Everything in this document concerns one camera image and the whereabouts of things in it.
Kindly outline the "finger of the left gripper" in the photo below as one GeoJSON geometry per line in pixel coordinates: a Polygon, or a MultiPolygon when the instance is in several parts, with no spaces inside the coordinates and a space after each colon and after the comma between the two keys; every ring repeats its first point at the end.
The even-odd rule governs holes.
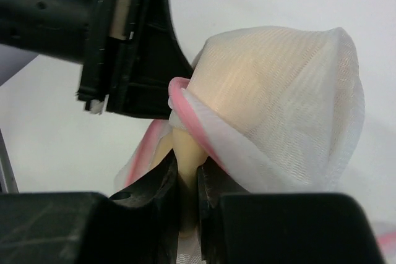
{"type": "Polygon", "coordinates": [[[190,78],[192,67],[174,32],[170,0],[132,0],[114,61],[106,110],[141,119],[168,119],[168,85],[190,78]]]}

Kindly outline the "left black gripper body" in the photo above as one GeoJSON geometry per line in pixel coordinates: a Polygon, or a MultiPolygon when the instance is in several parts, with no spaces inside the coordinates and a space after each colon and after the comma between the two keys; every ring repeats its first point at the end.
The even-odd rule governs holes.
{"type": "Polygon", "coordinates": [[[103,111],[138,0],[1,0],[1,43],[82,64],[77,99],[103,111]]]}

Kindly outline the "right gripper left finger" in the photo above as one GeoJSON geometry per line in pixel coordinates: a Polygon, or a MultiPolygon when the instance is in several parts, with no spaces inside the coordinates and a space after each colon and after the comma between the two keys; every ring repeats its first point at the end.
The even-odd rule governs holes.
{"type": "Polygon", "coordinates": [[[1,195],[2,263],[175,263],[178,167],[173,154],[110,197],[1,195]]]}

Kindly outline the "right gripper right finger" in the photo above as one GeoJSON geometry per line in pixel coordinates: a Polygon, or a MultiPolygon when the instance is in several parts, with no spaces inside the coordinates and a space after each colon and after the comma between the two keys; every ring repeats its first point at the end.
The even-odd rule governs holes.
{"type": "Polygon", "coordinates": [[[197,170],[207,263],[384,263],[363,209],[339,194],[252,194],[213,160],[197,170]]]}

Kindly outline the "white pink mesh laundry bag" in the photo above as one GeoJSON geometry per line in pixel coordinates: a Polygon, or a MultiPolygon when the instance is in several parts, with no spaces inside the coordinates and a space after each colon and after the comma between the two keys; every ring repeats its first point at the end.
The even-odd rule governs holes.
{"type": "MultiPolygon", "coordinates": [[[[172,128],[187,131],[239,185],[256,193],[331,191],[356,149],[364,92],[356,47],[342,28],[255,27],[210,37],[190,79],[168,87],[171,115],[152,121],[118,189],[151,169],[172,128]]],[[[201,263],[196,229],[176,261],[201,263]]]]}

